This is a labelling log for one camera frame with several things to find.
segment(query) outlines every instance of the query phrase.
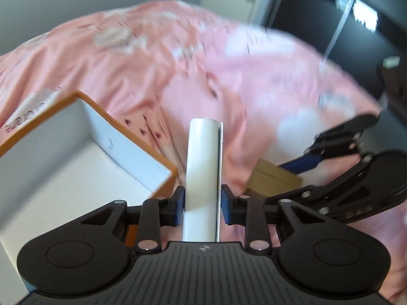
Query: white box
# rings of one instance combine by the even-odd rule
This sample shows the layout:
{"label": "white box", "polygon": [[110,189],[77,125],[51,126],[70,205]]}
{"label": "white box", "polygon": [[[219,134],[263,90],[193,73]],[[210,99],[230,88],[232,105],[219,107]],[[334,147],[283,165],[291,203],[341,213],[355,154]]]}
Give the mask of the white box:
{"label": "white box", "polygon": [[171,196],[177,171],[81,92],[17,131],[0,146],[0,304],[28,293],[25,243],[116,199]]}

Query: brown cardboard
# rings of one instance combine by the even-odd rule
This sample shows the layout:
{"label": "brown cardboard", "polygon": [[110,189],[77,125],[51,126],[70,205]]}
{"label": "brown cardboard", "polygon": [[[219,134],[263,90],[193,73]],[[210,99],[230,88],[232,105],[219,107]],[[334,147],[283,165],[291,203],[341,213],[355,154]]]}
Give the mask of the brown cardboard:
{"label": "brown cardboard", "polygon": [[262,202],[267,198],[302,186],[302,178],[268,161],[260,159],[246,182],[246,195]]}

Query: pink blanket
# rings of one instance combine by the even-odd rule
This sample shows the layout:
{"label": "pink blanket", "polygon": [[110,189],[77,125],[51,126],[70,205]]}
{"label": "pink blanket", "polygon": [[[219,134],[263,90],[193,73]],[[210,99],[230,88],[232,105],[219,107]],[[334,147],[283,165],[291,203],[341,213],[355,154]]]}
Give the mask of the pink blanket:
{"label": "pink blanket", "polygon": [[[180,183],[191,119],[223,121],[223,182],[236,195],[258,159],[293,159],[323,130],[379,112],[350,76],[295,37],[231,23],[180,1],[74,19],[1,56],[0,141],[41,110],[39,102],[38,109],[14,113],[44,88],[89,95],[177,164]],[[304,180],[324,184],[356,161],[325,161]],[[399,206],[353,224],[391,253],[381,290],[387,298],[407,286],[405,213]],[[167,228],[164,236],[178,239],[180,231]],[[221,238],[243,240],[243,230],[223,225]]]}

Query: ribbed grip surface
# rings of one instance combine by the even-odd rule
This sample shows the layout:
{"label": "ribbed grip surface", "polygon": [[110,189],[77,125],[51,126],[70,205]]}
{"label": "ribbed grip surface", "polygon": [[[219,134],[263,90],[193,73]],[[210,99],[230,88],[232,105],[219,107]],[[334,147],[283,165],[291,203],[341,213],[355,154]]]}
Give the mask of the ribbed grip surface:
{"label": "ribbed grip surface", "polygon": [[286,281],[266,256],[240,243],[171,242],[159,254],[139,257],[114,286],[76,299],[33,293],[23,305],[385,305],[378,294],[354,300],[309,295]]}

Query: white tube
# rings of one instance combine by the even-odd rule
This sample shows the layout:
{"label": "white tube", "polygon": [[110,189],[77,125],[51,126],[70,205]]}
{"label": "white tube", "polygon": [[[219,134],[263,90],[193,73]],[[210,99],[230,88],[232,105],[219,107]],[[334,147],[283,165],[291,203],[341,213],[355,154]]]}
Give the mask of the white tube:
{"label": "white tube", "polygon": [[221,237],[221,189],[222,189],[222,159],[223,159],[223,123],[219,127],[219,163],[218,163],[218,203],[216,209],[216,242]]}
{"label": "white tube", "polygon": [[219,173],[219,124],[193,119],[186,163],[182,240],[215,242]]}

